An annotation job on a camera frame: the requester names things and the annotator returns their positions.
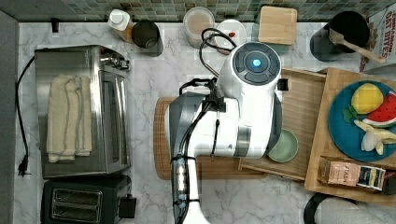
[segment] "blue plate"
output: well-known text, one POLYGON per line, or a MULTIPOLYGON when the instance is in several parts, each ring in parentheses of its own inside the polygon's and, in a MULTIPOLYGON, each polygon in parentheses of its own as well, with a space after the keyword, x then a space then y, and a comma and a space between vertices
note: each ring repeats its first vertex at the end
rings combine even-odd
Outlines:
MULTIPOLYGON (((396 151, 396 144, 384 145, 384 154, 382 156, 378 155, 375 149, 373 151, 361 150, 361 140, 366 132, 355 125, 353 118, 349 123, 346 123, 343 116, 343 109, 351 104, 350 101, 353 93, 364 83, 373 83, 376 85, 382 91, 384 97, 392 91, 392 88, 389 86, 375 81, 360 81, 350 84, 343 89, 332 102, 328 120, 329 131, 334 143, 348 157, 356 161, 379 161, 396 151)), ((359 115, 359 120, 365 119, 366 117, 367 115, 359 115)), ((389 130, 395 133, 396 126, 389 128, 389 130)))

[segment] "watermelon slice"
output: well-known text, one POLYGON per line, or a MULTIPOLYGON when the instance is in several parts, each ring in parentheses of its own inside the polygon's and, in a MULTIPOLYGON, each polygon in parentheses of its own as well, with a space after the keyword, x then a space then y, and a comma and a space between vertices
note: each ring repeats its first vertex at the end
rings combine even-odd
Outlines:
POLYGON ((396 93, 390 91, 385 97, 384 103, 367 116, 363 122, 376 128, 387 128, 396 124, 396 93))

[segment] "bottle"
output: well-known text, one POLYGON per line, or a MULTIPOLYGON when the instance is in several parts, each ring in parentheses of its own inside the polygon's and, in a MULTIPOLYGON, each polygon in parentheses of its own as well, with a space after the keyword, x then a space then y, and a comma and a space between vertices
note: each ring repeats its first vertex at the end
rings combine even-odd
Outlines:
POLYGON ((134 23, 131 16, 121 10, 114 9, 111 11, 107 24, 126 42, 133 44, 132 28, 134 23))

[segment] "countertop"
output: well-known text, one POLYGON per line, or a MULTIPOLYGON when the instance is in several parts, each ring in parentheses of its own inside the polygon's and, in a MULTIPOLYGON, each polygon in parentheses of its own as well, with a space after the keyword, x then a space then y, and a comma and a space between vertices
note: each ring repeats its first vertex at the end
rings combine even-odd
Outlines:
MULTIPOLYGON (((20 23, 19 74, 35 49, 76 45, 103 45, 122 53, 132 62, 128 76, 128 121, 132 123, 133 165, 127 172, 133 181, 132 194, 137 198, 135 219, 123 223, 173 223, 171 182, 161 180, 155 170, 152 149, 152 124, 159 97, 177 96, 181 84, 194 77, 210 77, 201 65, 197 50, 188 46, 181 23, 158 23, 164 51, 157 58, 143 55, 133 45, 122 42, 106 23, 61 23, 60 32, 53 34, 50 23, 20 23)), ((251 23, 245 24, 248 35, 251 23)), ((281 55, 283 66, 318 71, 334 66, 359 71, 360 56, 345 54, 339 61, 322 63, 309 50, 309 40, 322 23, 298 23, 297 39, 289 51, 281 55)), ((216 70, 226 56, 205 49, 204 58, 216 70)), ((18 164, 23 158, 23 146, 17 125, 16 167, 14 190, 14 223, 39 223, 39 208, 43 179, 38 150, 38 121, 34 65, 21 85, 21 111, 31 150, 29 172, 18 176, 18 164)), ((260 180, 203 180, 202 209, 212 223, 304 223, 306 202, 313 195, 301 184, 269 175, 260 180)), ((370 207, 389 223, 393 209, 361 203, 370 207)))

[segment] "small bowl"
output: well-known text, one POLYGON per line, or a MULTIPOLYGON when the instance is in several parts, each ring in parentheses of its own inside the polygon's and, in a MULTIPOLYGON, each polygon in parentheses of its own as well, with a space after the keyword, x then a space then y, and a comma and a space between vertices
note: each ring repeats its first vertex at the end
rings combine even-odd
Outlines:
POLYGON ((291 131, 283 129, 274 148, 268 153, 273 161, 287 162, 295 157, 298 151, 297 137, 291 131))

